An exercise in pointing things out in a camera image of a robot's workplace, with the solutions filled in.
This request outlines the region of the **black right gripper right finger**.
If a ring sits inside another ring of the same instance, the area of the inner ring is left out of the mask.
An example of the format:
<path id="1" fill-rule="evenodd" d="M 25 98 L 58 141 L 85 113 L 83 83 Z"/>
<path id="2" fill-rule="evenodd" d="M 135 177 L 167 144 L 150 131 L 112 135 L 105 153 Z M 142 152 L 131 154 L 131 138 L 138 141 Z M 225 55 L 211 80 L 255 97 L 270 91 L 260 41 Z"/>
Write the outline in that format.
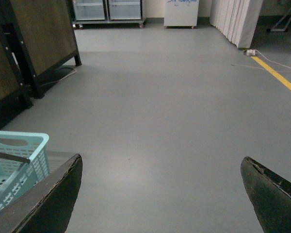
<path id="1" fill-rule="evenodd" d="M 248 156 L 241 176 L 262 230 L 291 233 L 291 182 Z"/>

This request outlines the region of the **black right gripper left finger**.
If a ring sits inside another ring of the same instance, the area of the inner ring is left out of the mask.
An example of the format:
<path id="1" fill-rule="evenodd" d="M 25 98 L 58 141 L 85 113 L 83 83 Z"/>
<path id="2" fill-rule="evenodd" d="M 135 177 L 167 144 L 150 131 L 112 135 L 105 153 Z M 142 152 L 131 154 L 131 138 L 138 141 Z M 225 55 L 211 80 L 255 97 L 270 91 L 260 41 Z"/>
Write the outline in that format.
<path id="1" fill-rule="evenodd" d="M 0 233 L 64 233 L 78 197 L 82 168 L 82 157 L 75 154 L 0 210 Z"/>

